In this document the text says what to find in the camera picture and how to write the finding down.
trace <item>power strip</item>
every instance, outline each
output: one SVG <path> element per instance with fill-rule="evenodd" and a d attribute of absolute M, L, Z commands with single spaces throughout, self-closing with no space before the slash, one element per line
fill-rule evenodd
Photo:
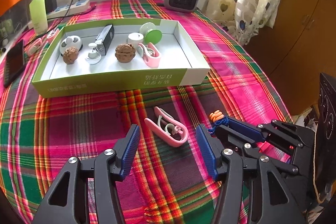
<path fill-rule="evenodd" d="M 50 18 L 65 16 L 65 13 L 67 12 L 68 8 L 69 8 L 69 5 L 57 7 L 55 11 L 47 14 L 48 21 Z M 87 11 L 89 8 L 90 8 L 90 0 L 77 1 L 73 5 L 71 5 L 68 15 L 82 13 L 82 12 Z M 29 21 L 28 28 L 29 29 L 33 28 L 32 21 Z"/>

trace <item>phone screen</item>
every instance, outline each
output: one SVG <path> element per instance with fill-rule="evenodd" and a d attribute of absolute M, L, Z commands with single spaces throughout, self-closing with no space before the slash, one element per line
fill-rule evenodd
<path fill-rule="evenodd" d="M 5 65 L 5 81 L 13 81 L 25 65 L 23 40 L 13 46 L 7 53 Z"/>

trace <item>blue rope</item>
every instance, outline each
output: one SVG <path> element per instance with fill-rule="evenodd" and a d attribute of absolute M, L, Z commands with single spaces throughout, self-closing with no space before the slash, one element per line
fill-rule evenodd
<path fill-rule="evenodd" d="M 228 118 L 228 116 L 224 116 L 224 118 L 221 118 L 220 120 L 217 120 L 214 123 L 212 129 L 208 129 L 210 135 L 214 135 L 214 133 L 216 131 L 216 128 L 218 126 L 221 126 L 221 125 L 223 125 L 223 126 L 228 126 L 229 125 L 229 118 Z"/>

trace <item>orange earplug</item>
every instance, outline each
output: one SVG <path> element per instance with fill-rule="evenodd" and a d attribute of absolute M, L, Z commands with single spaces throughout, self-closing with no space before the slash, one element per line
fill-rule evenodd
<path fill-rule="evenodd" d="M 223 119 L 224 118 L 224 115 L 222 112 L 220 112 L 219 110 L 216 110 L 215 112 L 211 113 L 209 115 L 209 118 L 212 122 L 216 122 L 220 119 Z"/>

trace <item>pink clip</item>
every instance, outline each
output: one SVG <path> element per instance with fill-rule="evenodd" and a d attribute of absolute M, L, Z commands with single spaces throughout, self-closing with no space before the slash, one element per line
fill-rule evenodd
<path fill-rule="evenodd" d="M 148 128 L 170 146 L 179 147 L 183 145 L 189 137 L 189 132 L 185 125 L 174 120 L 173 117 L 165 112 L 162 108 L 156 106 L 154 108 L 154 112 L 158 117 L 157 124 L 155 124 L 151 119 L 145 118 L 145 124 L 148 126 Z M 161 128 L 161 122 L 165 125 L 165 130 Z M 179 134 L 181 136 L 181 140 L 178 141 L 171 137 L 168 129 L 171 130 L 171 134 L 173 135 Z"/>
<path fill-rule="evenodd" d="M 58 35 L 58 33 L 59 33 L 59 29 L 58 28 L 56 28 L 55 30 L 50 31 L 50 33 L 48 33 L 48 35 L 47 35 L 47 40 L 46 41 L 50 44 L 54 40 L 54 38 L 56 37 L 56 35 Z"/>
<path fill-rule="evenodd" d="M 137 50 L 148 67 L 157 68 L 159 66 L 161 53 L 153 43 L 148 43 L 147 46 L 139 43 Z"/>
<path fill-rule="evenodd" d="M 30 45 L 27 46 L 26 52 L 27 52 L 28 56 L 31 57 L 41 47 L 42 47 L 42 39 L 38 38 L 33 43 L 31 43 Z"/>

